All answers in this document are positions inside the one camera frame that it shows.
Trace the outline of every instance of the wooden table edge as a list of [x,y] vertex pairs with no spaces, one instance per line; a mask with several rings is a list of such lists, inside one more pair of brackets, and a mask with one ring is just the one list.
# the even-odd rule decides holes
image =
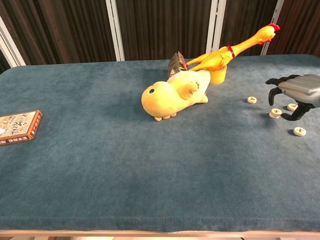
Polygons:
[[209,237],[209,238],[320,238],[320,232],[308,231],[178,231],[178,232],[152,232],[134,230],[0,230],[0,237]]

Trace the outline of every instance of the yellow cup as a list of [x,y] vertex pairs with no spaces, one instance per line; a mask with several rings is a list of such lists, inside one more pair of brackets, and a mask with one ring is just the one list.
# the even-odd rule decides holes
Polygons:
[[221,68],[218,71],[210,71],[211,79],[210,79],[210,84],[212,85],[218,85],[222,84],[225,79],[226,79],[226,73],[227,73],[227,66],[224,68]]

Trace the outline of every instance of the plush toy arm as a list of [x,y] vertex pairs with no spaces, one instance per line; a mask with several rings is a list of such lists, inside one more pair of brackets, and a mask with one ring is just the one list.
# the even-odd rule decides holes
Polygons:
[[181,87],[179,87],[177,89],[177,93],[179,94],[179,96],[182,99],[187,100],[198,89],[199,89],[199,84],[197,82],[192,81],[192,82],[188,82],[187,84],[182,85]]

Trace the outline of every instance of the red comb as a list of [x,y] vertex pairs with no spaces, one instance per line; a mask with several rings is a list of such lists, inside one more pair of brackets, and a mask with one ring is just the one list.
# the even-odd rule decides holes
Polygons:
[[270,24],[268,24],[267,26],[273,27],[275,31],[280,30],[280,27],[279,27],[278,25],[274,24],[274,23],[270,23]]

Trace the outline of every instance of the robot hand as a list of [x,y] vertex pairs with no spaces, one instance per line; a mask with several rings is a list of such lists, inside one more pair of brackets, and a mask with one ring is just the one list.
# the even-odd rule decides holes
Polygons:
[[320,76],[318,75],[290,75],[279,79],[271,78],[265,83],[277,86],[269,92],[270,106],[274,105],[277,94],[287,95],[297,102],[298,107],[292,115],[281,114],[281,117],[288,121],[297,121],[310,109],[320,107]]

